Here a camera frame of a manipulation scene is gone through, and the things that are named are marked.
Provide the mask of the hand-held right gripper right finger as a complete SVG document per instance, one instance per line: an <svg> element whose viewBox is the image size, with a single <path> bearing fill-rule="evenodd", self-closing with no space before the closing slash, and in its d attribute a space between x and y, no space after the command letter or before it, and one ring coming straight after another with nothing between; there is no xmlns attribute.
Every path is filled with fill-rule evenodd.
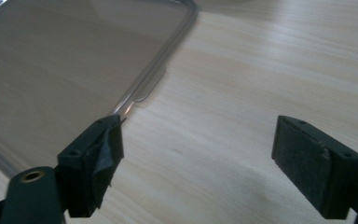
<svg viewBox="0 0 358 224"><path fill-rule="evenodd" d="M304 120L279 116L271 158L322 217L347 217L357 152Z"/></svg>

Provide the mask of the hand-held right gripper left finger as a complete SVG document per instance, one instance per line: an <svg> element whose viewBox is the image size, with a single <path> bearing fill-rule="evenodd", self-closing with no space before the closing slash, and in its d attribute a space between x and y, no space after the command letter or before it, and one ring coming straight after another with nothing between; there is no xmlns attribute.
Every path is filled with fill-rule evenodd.
<svg viewBox="0 0 358 224"><path fill-rule="evenodd" d="M124 158L120 115L93 122L59 155L56 167L70 217L91 217Z"/></svg>

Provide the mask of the clear plastic tray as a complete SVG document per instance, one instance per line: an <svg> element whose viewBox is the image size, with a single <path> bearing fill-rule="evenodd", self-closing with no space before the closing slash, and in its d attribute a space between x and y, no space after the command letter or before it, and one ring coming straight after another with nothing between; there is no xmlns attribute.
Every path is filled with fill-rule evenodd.
<svg viewBox="0 0 358 224"><path fill-rule="evenodd" d="M0 0L0 170L53 166L158 85L194 0Z"/></svg>

